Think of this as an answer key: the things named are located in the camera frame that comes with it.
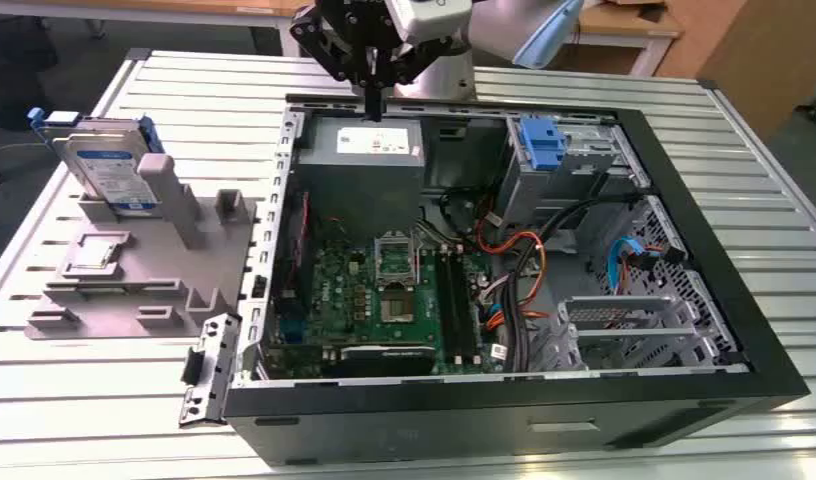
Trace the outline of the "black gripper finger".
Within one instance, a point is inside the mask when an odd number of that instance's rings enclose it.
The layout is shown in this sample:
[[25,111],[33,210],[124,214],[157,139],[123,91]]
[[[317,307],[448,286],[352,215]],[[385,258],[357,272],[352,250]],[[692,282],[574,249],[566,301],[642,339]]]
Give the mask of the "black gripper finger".
[[376,50],[373,63],[373,121],[380,122],[385,112],[384,90],[409,84],[433,61],[450,50],[448,42],[421,42],[399,56],[392,48]]
[[319,9],[299,9],[291,21],[289,34],[301,50],[316,60],[337,82],[349,82],[364,99],[364,118],[375,120],[375,90],[369,85],[369,65],[360,52],[343,47],[339,38],[324,29]]

